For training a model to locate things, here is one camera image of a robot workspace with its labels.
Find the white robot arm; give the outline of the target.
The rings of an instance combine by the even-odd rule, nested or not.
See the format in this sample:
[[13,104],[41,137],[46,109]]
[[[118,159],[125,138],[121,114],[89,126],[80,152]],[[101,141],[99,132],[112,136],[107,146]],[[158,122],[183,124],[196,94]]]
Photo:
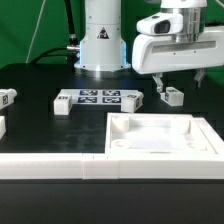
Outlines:
[[224,26],[205,25],[207,0],[148,1],[160,11],[137,23],[139,35],[127,62],[121,0],[85,0],[86,31],[75,66],[97,77],[131,67],[151,74],[161,92],[165,72],[195,69],[200,82],[206,68],[224,65]]

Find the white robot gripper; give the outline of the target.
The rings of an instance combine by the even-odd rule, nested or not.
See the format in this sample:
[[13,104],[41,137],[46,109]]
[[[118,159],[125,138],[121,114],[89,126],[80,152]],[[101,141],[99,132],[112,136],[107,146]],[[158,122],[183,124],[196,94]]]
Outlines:
[[184,17],[157,13],[140,20],[132,51],[132,67],[139,74],[152,74],[158,93],[163,92],[162,72],[198,69],[196,89],[201,87],[207,67],[224,65],[224,26],[205,27],[196,39],[185,36]]

